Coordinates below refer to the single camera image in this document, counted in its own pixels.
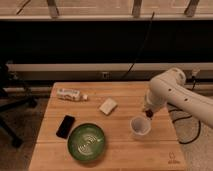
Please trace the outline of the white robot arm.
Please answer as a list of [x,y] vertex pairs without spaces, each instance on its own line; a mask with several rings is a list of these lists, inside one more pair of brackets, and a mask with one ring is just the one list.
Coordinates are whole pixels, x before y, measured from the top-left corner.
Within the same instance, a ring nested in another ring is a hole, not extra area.
[[143,110],[151,117],[170,103],[213,129],[213,99],[186,89],[185,82],[185,73],[179,68],[154,76],[144,96]]

